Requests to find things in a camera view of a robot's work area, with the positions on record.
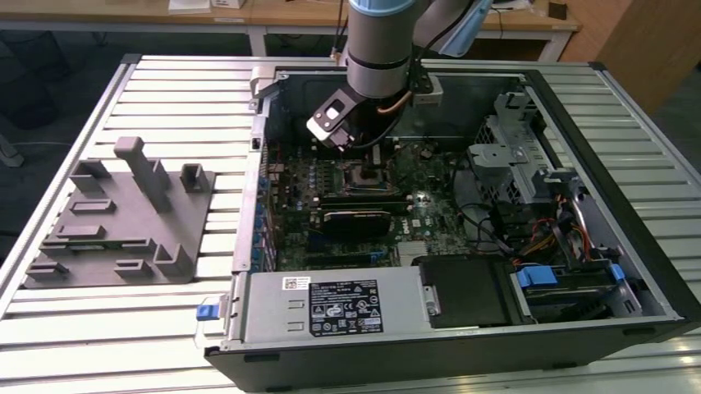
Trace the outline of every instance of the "black cable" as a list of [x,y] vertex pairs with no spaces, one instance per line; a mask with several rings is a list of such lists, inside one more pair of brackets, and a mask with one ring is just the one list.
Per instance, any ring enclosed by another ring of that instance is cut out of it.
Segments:
[[343,1],[337,4],[337,21],[336,21],[336,35],[332,38],[332,48],[337,48],[337,33],[340,32],[340,19],[343,17]]
[[482,241],[482,226],[483,226],[482,223],[484,223],[487,220],[491,221],[491,219],[490,219],[488,216],[487,216],[486,218],[483,218],[483,219],[478,222],[478,225],[479,225],[479,226],[478,226],[478,239],[476,239],[478,243],[474,244],[474,247],[475,247],[475,248],[478,248],[478,247],[479,247],[479,244],[483,242],[483,241]]
[[[460,161],[463,159],[463,157],[465,156],[465,152],[460,155],[460,157],[457,158],[457,161],[455,162],[455,167],[453,167],[453,170],[452,170],[452,179],[449,181],[449,185],[452,186],[452,189],[453,189],[453,183],[455,183],[455,175],[456,175],[456,172],[457,172],[457,166],[460,165]],[[479,224],[478,222],[474,221],[472,218],[470,218],[467,215],[464,215],[461,213],[461,209],[465,208],[467,206],[479,206],[479,207],[483,207],[484,204],[479,204],[479,203],[467,203],[467,204],[461,204],[460,206],[457,206],[457,210],[459,210],[459,214],[461,214],[461,217],[464,218],[464,220],[467,220],[470,222],[470,224],[472,224],[472,226],[475,226],[478,228],[478,230],[480,230],[490,238],[491,240],[494,241],[494,243],[496,244],[496,247],[499,248],[499,250],[507,255],[507,256],[511,256],[514,255],[514,250],[508,247],[508,245],[506,245],[502,241],[502,239],[490,231],[484,228],[484,226],[482,226],[482,224]]]
[[417,53],[417,56],[416,56],[416,60],[415,62],[416,63],[420,63],[420,59],[423,59],[423,55],[425,54],[425,52],[428,51],[429,47],[432,47],[435,45],[435,43],[441,39],[441,36],[445,35],[448,33],[449,30],[453,29],[453,27],[460,23],[461,21],[461,18],[464,18],[464,15],[467,15],[467,12],[470,11],[470,8],[472,7],[472,4],[474,4],[474,0],[470,0],[470,2],[467,3],[464,9],[461,10],[460,14],[457,15],[457,17],[455,18],[455,20],[449,23],[449,25],[440,31],[440,33],[437,33],[435,35],[435,37],[432,38],[431,41],[428,41],[428,43],[425,44],[425,46],[420,49],[420,52]]
[[476,223],[474,221],[474,219],[470,218],[467,215],[461,215],[461,217],[464,218],[464,220],[467,220],[470,222],[470,224],[472,226],[475,226],[478,228],[478,230],[482,229],[482,232],[491,238],[491,240],[494,241],[494,244],[496,244],[498,248],[502,250],[502,252],[506,255],[508,255],[508,256],[514,255],[514,250],[508,247],[508,245],[506,245],[503,243],[503,241],[499,239],[499,237],[491,231],[488,231],[484,228],[484,226],[482,226],[479,223]]
[[377,143],[381,141],[381,139],[384,137],[387,137],[387,134],[389,134],[389,131],[392,131],[393,127],[396,127],[400,118],[401,118],[401,114],[396,115],[396,117],[393,118],[392,122],[389,123],[389,126],[387,126],[387,128],[381,132],[381,134],[379,134],[376,136],[376,138],[373,140],[371,140],[367,144],[353,145],[353,146],[349,146],[348,148],[351,148],[351,149],[367,149],[367,148],[371,148],[372,146],[377,145]]
[[496,14],[499,15],[499,39],[502,39],[503,38],[502,10],[494,7],[491,7],[491,9],[496,11]]
[[345,22],[343,23],[343,29],[340,29],[339,37],[343,37],[343,34],[345,34],[345,29],[348,29],[348,17],[345,17]]

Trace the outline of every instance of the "gray floor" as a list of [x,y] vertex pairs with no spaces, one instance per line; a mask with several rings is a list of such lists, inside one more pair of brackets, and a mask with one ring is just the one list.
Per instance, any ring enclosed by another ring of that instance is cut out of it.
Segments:
[[[12,143],[72,143],[124,53],[249,54],[247,38],[239,34],[109,34],[105,46],[96,45],[88,33],[56,36],[74,71],[65,80],[49,85],[60,118],[49,126],[21,131],[0,117],[0,131]],[[327,56],[332,38],[271,35],[267,43],[271,56]],[[701,72],[690,74],[654,120],[701,170]],[[21,231],[68,152],[68,146],[60,144],[18,145],[17,149],[25,164],[20,168],[0,167],[0,234],[5,235]],[[0,262],[14,242],[5,235],[0,235]]]

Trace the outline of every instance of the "aluminum extrusion table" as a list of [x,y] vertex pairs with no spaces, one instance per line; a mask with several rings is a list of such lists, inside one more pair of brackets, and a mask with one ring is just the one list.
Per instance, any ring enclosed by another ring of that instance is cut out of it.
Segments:
[[[198,346],[221,324],[197,325],[194,307],[228,290],[240,189],[251,130],[255,66],[329,66],[316,58],[130,57],[118,66],[21,237],[0,269],[0,393],[237,392]],[[586,64],[425,61],[431,67],[536,68],[567,108],[644,224],[701,296],[701,177],[606,71]],[[80,158],[125,169],[112,153],[122,135],[146,142],[166,170],[200,162],[216,172],[216,194],[185,285],[17,290],[72,190]],[[567,162],[559,145],[552,145]],[[634,346],[588,366],[372,384],[309,392],[526,393],[698,392],[701,331]]]

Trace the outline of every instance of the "barcode sticker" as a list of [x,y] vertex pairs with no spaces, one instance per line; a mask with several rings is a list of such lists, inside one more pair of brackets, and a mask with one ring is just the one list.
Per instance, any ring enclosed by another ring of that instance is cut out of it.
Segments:
[[283,277],[283,290],[307,290],[311,277]]

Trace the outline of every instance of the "blue tab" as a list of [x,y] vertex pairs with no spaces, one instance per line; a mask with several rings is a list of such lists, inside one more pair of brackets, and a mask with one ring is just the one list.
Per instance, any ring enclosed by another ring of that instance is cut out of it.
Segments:
[[611,275],[612,275],[612,279],[615,279],[615,282],[622,281],[624,279],[624,273],[623,273],[623,269],[620,268],[620,266],[616,264],[611,264],[608,268],[611,270]]
[[527,278],[526,271],[520,270],[518,273],[515,273],[515,279],[518,279],[518,284],[520,287],[530,286],[530,279]]
[[552,272],[551,267],[546,265],[523,267],[520,271],[515,273],[515,278],[518,279],[520,287],[558,284],[555,273]]
[[197,306],[197,321],[205,322],[208,320],[218,319],[218,305],[198,305]]

